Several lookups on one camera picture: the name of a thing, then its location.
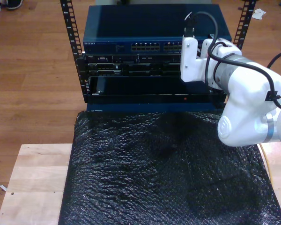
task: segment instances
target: silver band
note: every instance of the silver band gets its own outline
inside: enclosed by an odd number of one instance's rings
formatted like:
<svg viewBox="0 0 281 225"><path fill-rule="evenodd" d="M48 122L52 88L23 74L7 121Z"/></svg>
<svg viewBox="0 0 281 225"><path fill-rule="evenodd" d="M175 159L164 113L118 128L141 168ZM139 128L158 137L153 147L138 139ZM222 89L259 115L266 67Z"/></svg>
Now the silver band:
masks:
<svg viewBox="0 0 281 225"><path fill-rule="evenodd" d="M264 142L269 142L274 135L274 119L270 113L266 114L266 119L267 119L267 136Z"/></svg>

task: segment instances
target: blue device front panel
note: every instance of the blue device front panel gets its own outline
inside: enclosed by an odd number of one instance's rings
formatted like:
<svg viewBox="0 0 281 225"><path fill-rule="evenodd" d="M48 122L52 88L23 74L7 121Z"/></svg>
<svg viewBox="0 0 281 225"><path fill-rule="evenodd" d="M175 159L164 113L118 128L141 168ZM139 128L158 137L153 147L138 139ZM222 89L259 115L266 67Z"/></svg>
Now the blue device front panel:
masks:
<svg viewBox="0 0 281 225"><path fill-rule="evenodd" d="M181 53L181 40L84 42L86 54Z"/></svg>

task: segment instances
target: white paper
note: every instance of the white paper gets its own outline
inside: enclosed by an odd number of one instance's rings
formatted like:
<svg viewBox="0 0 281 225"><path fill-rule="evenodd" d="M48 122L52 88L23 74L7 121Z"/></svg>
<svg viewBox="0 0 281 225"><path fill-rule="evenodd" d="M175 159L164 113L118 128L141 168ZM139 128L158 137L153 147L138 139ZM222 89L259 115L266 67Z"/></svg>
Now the white paper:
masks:
<svg viewBox="0 0 281 225"><path fill-rule="evenodd" d="M255 12L253 13L252 17L257 19L257 20L262 20L262 16L265 14L266 12L263 11L262 9L256 9Z"/></svg>

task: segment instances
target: cable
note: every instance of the cable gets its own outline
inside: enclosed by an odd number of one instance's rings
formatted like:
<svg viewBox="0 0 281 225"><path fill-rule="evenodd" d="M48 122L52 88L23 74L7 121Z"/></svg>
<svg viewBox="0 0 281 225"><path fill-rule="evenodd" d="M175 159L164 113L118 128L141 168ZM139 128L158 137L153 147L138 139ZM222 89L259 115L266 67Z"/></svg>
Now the cable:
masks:
<svg viewBox="0 0 281 225"><path fill-rule="evenodd" d="M270 63L267 65L267 68L270 68L274 62L276 62L277 59L279 59L281 57L281 53L279 53L278 55L276 55L271 61Z"/></svg>
<svg viewBox="0 0 281 225"><path fill-rule="evenodd" d="M217 42L213 46L211 51L214 51L215 47L217 47L218 45L223 45L223 46L227 47L227 45L224 42L219 41L219 42ZM209 67L209 62L210 62L210 56L208 55L207 56L207 61L206 61L206 66L205 66L205 84L207 85L208 88L210 88L209 85L208 85L208 67Z"/></svg>
<svg viewBox="0 0 281 225"><path fill-rule="evenodd" d="M264 148L263 148L262 144L259 144L259 146L260 146L260 148L261 148L261 150L262 150L264 159L266 160L266 166L267 166L268 176L269 176L269 178L270 178L272 187L274 188L273 179L272 179L272 173L271 173L271 170L270 170L270 164L269 164L269 162L268 162L268 159L267 159L267 156L266 156L266 152L264 151Z"/></svg>
<svg viewBox="0 0 281 225"><path fill-rule="evenodd" d="M253 66L253 65L250 65L250 64L246 64L246 63L243 63L243 62L237 62L237 61L222 59L222 58L220 58L220 57L217 57L217 56L213 55L213 54L212 54L212 49L213 49L213 47L214 47L214 45L215 45L215 42L216 42L216 40L217 40L217 38L218 38L218 34L219 34L219 32L218 32L218 24L217 24L215 18L214 18L211 14L209 14L209 13L207 13L207 12L197 12L197 13L194 14L194 16L196 16L196 15L206 15L206 16L208 16L208 17L212 20L212 22L213 22L213 24L214 24L215 34L214 34L214 38L213 38L213 40L212 40L210 46L208 47L208 50L207 50L208 55L209 55L212 59L214 59L214 60L216 60L216 61L218 61L218 62L226 63L226 64L230 64L230 65L234 65L234 66L239 66L239 67L244 67L244 68L248 68L248 69L252 69L252 70L255 70L255 71L257 71L257 72L263 74L263 75L267 78L267 80L268 80L268 82L269 82L270 91L271 91L271 97L273 98L273 102L275 103L275 105L276 105L278 108L281 109L281 104L280 104L280 103L278 102L278 100L277 100L277 99L279 99L279 98L281 98L281 97L280 97L280 96L276 96L276 93L275 93L275 86L274 86L274 82L273 82L273 79L271 78L271 76L270 76L266 71L264 71L263 69L261 69L261 68L259 68L259 67L256 67L256 66Z"/></svg>

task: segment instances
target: wooden floor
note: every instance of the wooden floor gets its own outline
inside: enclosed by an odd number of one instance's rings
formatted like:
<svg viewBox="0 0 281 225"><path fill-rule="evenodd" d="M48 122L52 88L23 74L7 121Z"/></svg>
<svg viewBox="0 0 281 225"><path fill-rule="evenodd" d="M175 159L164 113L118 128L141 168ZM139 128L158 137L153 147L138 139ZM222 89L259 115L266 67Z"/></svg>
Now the wooden floor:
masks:
<svg viewBox="0 0 281 225"><path fill-rule="evenodd" d="M81 38L88 5L73 0ZM242 6L238 0L219 3L231 35ZM279 0L258 1L267 12L252 20L244 56L267 65L281 52ZM281 74L281 60L273 65ZM8 185L21 144L71 143L78 112L85 110L59 0L24 0L13 12L0 13L0 184ZM4 192L0 190L0 207Z"/></svg>

